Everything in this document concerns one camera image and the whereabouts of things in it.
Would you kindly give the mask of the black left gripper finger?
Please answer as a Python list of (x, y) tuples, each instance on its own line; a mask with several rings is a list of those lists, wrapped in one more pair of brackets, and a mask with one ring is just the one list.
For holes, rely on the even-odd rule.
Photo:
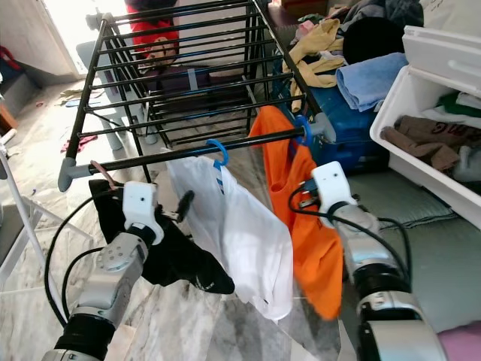
[(175, 211), (171, 212), (171, 219), (185, 219), (189, 213), (190, 205), (192, 205), (193, 199), (195, 199), (195, 193), (192, 190), (187, 190), (185, 195), (181, 197), (177, 203)]

